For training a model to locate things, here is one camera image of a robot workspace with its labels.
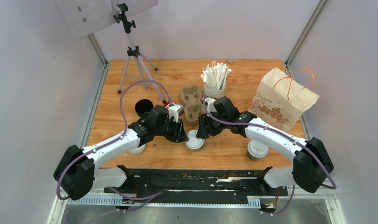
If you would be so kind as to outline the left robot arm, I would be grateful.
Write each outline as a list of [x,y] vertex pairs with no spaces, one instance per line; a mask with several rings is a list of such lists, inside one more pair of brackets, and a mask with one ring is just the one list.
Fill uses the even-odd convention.
[[93,189],[106,187],[130,192],[134,180],[127,171],[122,167],[103,168],[102,165],[124,152],[141,149],[156,136],[174,143],[188,141],[183,120],[179,118],[181,110],[179,105],[155,106],[147,115],[107,140],[84,148],[68,147],[53,174],[57,181],[57,197],[78,200]]

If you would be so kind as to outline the white cup lid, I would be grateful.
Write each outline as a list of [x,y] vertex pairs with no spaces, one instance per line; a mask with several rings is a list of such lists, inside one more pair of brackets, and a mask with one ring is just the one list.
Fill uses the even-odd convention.
[[197,138],[197,130],[190,130],[187,133],[188,141],[185,142],[185,145],[198,146],[204,145],[205,140],[202,138]]

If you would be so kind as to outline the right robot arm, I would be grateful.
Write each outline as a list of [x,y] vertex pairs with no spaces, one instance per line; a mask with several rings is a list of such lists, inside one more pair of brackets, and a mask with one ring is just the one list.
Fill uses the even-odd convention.
[[228,97],[219,99],[204,96],[202,104],[205,113],[199,116],[198,139],[208,139],[228,129],[252,141],[257,141],[279,152],[290,166],[266,168],[257,182],[260,193],[269,195],[281,186],[299,186],[315,193],[320,187],[336,189],[330,176],[334,165],[318,138],[300,138],[279,130],[249,111],[240,112]]

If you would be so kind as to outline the clear brown printed coffee cup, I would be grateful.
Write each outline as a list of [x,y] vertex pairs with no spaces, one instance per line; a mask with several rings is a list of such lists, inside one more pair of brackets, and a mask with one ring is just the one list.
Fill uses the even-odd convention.
[[190,146],[190,145],[186,145],[186,147],[191,150],[191,151],[200,151],[202,150],[204,145],[198,145],[198,146]]

